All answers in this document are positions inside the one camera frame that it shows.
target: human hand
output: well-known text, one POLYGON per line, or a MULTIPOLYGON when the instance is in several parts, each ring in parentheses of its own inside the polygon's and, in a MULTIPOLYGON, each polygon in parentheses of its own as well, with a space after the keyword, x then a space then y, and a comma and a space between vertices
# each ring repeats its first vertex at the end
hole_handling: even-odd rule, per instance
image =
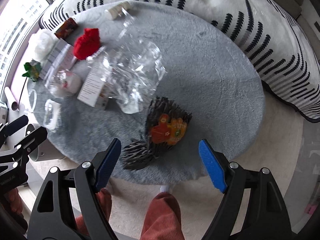
POLYGON ((10 190, 8 193, 8 198, 12 212, 15 212, 18 215, 20 215, 22 213, 23 206, 22 199, 19 196, 18 189, 14 188, 10 190))

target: person's leg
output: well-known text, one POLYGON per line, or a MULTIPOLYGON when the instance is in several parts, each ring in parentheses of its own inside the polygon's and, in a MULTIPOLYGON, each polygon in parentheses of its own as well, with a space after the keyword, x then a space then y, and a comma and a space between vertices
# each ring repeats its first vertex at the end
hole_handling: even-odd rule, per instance
POLYGON ((151 201, 140 240, 184 240, 180 207, 170 193, 161 192, 151 201))
MULTIPOLYGON (((112 200, 111 200, 111 194, 106 188, 101 189, 101 191, 96 195, 97 195, 97 199, 99 200, 100 206, 103 210, 103 213, 106 216, 107 220, 109 221, 110 214, 111 214, 112 200)), ((76 224, 77 224, 77 229, 80 233, 85 234, 87 236, 89 235, 89 232, 87 230, 87 227, 85 226, 82 215, 76 218, 76 224)))

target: window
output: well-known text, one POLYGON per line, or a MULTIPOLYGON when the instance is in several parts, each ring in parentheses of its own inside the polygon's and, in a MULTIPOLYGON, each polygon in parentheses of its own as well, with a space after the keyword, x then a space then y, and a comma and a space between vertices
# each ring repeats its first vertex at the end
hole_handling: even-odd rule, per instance
POLYGON ((48 6, 46 0, 9 0, 0 14, 0 60, 4 58, 0 63, 0 92, 21 42, 48 6))

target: blue gripper pad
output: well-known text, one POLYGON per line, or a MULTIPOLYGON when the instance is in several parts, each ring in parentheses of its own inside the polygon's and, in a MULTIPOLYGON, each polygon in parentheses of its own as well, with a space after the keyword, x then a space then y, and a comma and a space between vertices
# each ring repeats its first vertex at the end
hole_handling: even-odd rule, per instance
POLYGON ((114 139, 108 147, 107 154, 101 161, 101 164, 96 171, 96 182, 93 186, 96 192, 99 192, 103 187, 107 185, 120 154, 121 142, 119 139, 114 139))
POLYGON ((224 193, 227 189, 227 184, 224 178, 224 171, 204 140, 201 140, 199 142, 199 155, 204 166, 207 168, 214 187, 224 193))

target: gray plush fabric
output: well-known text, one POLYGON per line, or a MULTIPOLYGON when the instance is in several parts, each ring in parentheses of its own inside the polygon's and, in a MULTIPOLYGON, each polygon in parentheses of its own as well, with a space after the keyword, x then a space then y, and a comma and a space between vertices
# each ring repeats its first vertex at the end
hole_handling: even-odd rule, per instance
MULTIPOLYGON (((198 155, 198 142, 207 138, 216 151, 228 159, 243 153, 254 141, 263 118, 264 93, 260 78, 249 59, 226 35, 190 13, 160 4, 130 1, 130 13, 141 38, 152 40, 163 53, 167 75, 156 95, 175 100, 193 113, 184 138, 172 151, 139 171, 128 171, 118 162, 113 175, 141 184, 176 183, 198 179, 206 174, 198 155)), ((123 20, 108 21, 104 10, 112 5, 92 8, 74 18, 79 29, 69 38, 73 44, 83 28, 99 28, 103 44, 108 45, 123 29, 123 20)), ((86 61, 72 69, 84 80, 89 72, 86 61)), ((42 82, 28 82, 35 88, 35 116, 44 119, 44 104, 54 99, 42 82)), ((62 126, 49 132, 49 140, 77 163, 91 160, 105 150, 114 137, 123 146, 130 138, 140 138, 146 115, 124 114, 115 102, 107 110, 92 108, 77 100, 77 95, 62 104, 62 126)))

